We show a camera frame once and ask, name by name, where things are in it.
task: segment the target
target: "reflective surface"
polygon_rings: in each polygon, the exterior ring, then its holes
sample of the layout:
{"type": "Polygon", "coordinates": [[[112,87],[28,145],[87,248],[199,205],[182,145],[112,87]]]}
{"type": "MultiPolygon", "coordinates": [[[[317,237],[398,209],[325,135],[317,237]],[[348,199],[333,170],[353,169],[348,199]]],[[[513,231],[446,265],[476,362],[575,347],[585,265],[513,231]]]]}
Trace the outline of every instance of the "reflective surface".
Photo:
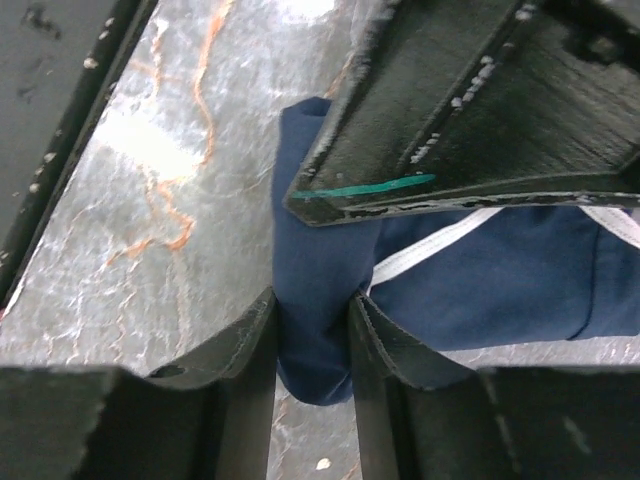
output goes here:
{"type": "MultiPolygon", "coordinates": [[[[161,0],[2,322],[2,363],[121,363],[199,344],[269,284],[281,108],[326,95],[377,0],[161,0]]],[[[625,339],[464,352],[640,363],[625,339]]],[[[279,387],[270,479],[360,478],[351,404],[279,387]]]]}

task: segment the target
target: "green line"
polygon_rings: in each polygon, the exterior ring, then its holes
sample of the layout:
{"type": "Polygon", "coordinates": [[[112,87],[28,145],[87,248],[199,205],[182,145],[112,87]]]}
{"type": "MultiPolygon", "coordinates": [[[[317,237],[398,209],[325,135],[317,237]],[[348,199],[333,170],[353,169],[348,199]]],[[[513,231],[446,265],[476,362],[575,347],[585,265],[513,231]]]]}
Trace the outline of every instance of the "green line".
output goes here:
{"type": "Polygon", "coordinates": [[[328,197],[350,197],[353,195],[368,195],[371,193],[384,193],[399,188],[411,187],[413,185],[421,185],[423,183],[435,180],[436,176],[432,174],[414,175],[412,177],[399,178],[384,183],[375,183],[373,185],[354,185],[351,187],[334,188],[332,190],[303,190],[293,192],[293,198],[328,198],[328,197]]]}

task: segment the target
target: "black plastic piece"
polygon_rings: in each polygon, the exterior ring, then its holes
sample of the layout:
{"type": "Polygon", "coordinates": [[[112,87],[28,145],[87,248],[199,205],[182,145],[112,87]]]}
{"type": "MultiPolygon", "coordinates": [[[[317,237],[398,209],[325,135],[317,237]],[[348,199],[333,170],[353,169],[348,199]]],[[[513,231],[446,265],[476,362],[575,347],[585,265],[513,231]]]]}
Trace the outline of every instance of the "black plastic piece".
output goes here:
{"type": "Polygon", "coordinates": [[[364,295],[349,321],[365,480],[637,478],[640,369],[476,373],[401,330],[364,295]]]}
{"type": "Polygon", "coordinates": [[[0,0],[0,308],[157,0],[0,0]]]}
{"type": "Polygon", "coordinates": [[[387,0],[288,207],[640,206],[640,3],[387,0]]]}
{"type": "Polygon", "coordinates": [[[2,480],[265,478],[276,375],[271,290],[148,379],[115,367],[0,370],[2,480]]]}

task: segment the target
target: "white strap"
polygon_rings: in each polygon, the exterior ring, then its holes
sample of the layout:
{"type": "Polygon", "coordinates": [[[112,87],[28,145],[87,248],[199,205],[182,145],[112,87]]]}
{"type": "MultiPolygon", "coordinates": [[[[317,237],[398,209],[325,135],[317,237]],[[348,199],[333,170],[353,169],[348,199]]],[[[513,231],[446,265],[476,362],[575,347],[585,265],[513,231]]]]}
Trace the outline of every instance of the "white strap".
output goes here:
{"type": "Polygon", "coordinates": [[[404,250],[394,253],[374,267],[371,287],[388,282],[427,258],[434,256],[440,250],[444,250],[468,233],[471,233],[501,210],[502,208],[476,210],[458,223],[438,230],[404,250]]]}
{"type": "MultiPolygon", "coordinates": [[[[606,207],[580,208],[609,232],[640,250],[640,225],[624,211],[606,207]]],[[[419,242],[394,253],[374,267],[368,293],[371,293],[371,288],[375,285],[393,280],[398,275],[457,242],[501,210],[502,208],[476,210],[458,223],[438,230],[419,242]]]]}
{"type": "Polygon", "coordinates": [[[580,207],[593,220],[640,250],[640,225],[619,208],[580,207]]]}

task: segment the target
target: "navy blue fabric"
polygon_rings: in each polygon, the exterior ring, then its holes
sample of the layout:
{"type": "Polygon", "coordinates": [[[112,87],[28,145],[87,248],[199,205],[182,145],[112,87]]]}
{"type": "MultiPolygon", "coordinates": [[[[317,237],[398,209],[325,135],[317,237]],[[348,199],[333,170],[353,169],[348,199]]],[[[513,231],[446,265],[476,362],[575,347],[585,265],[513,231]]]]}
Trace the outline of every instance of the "navy blue fabric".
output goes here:
{"type": "MultiPolygon", "coordinates": [[[[279,374],[299,400],[352,394],[345,312],[373,267],[468,212],[311,228],[283,199],[328,112],[285,109],[273,180],[279,374]]],[[[575,207],[506,209],[432,258],[372,289],[394,322],[437,350],[637,335],[640,252],[575,207]]]]}

